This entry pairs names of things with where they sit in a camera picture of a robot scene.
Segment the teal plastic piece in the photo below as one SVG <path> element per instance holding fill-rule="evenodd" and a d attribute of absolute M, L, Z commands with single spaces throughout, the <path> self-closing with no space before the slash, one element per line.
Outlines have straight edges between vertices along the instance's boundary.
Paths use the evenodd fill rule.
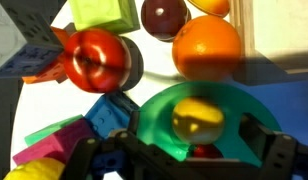
<path fill-rule="evenodd" d="M 77 31 L 96 27 L 116 34 L 139 29 L 134 0 L 69 0 Z"/>
<path fill-rule="evenodd" d="M 246 92 L 230 85 L 212 82 L 185 82 L 156 94 L 140 109 L 137 137 L 146 144 L 156 144 L 178 161 L 187 157 L 190 145 L 182 142 L 172 128 L 174 107 L 184 98 L 206 97 L 216 103 L 225 115 L 225 127 L 214 145 L 226 159 L 260 166 L 261 161 L 240 138 L 239 124 L 244 112 L 253 114 L 267 128 L 281 131 L 271 112 Z"/>
<path fill-rule="evenodd" d="M 38 141 L 44 139 L 45 137 L 53 134 L 54 132 L 62 129 L 63 127 L 72 124 L 73 122 L 79 120 L 83 118 L 83 115 L 77 115 L 77 116 L 73 116 L 70 117 L 68 119 L 62 120 L 60 122 L 51 124 L 33 134 L 30 134 L 28 136 L 25 137 L 25 142 L 27 144 L 27 146 L 31 146 L 35 143 L 37 143 Z"/>

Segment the blue toy block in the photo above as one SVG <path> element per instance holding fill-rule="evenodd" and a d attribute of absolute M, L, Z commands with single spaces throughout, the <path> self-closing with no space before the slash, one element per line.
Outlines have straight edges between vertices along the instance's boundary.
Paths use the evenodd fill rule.
<path fill-rule="evenodd" d="M 95 179 L 106 173 L 119 171 L 125 163 L 126 154 L 123 151 L 113 151 L 94 156 L 91 163 L 91 173 Z"/>
<path fill-rule="evenodd" d="M 127 128 L 132 112 L 138 109 L 122 91 L 115 91 L 102 95 L 85 119 L 101 139 L 106 139 L 112 130 Z"/>
<path fill-rule="evenodd" d="M 0 1 L 0 78 L 33 76 L 63 51 L 40 12 Z"/>

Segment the red apple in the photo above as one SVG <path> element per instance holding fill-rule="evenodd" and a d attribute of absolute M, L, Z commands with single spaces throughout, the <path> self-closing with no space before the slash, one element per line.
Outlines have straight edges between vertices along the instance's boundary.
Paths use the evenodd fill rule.
<path fill-rule="evenodd" d="M 74 33 L 65 46 L 64 69 L 79 88 L 106 93 L 120 88 L 128 78 L 131 56 L 125 42 L 104 29 Z"/>
<path fill-rule="evenodd" d="M 198 158 L 223 158 L 223 155 L 213 144 L 197 145 L 192 157 Z"/>

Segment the orange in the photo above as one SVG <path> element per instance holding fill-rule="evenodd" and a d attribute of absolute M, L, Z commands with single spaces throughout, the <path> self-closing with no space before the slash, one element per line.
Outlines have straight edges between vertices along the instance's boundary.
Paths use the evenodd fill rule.
<path fill-rule="evenodd" d="M 240 37 L 224 19 L 199 16 L 186 23 L 175 36 L 172 57 L 186 79 L 220 81 L 240 63 Z"/>
<path fill-rule="evenodd" d="M 210 15 L 225 17 L 230 11 L 229 0 L 189 0 L 189 2 Z"/>

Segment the apple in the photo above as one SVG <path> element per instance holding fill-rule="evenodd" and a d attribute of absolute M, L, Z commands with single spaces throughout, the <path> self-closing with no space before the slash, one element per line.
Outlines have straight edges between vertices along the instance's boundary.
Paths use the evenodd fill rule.
<path fill-rule="evenodd" d="M 66 43 L 64 70 L 80 89 L 107 93 L 119 89 L 127 80 L 131 56 L 117 35 L 99 28 L 74 33 Z"/>
<path fill-rule="evenodd" d="M 223 158 L 221 151 L 213 144 L 197 145 L 192 153 L 197 158 Z"/>
<path fill-rule="evenodd" d="M 162 41 L 171 41 L 191 19 L 184 0 L 145 0 L 141 21 L 145 30 Z"/>

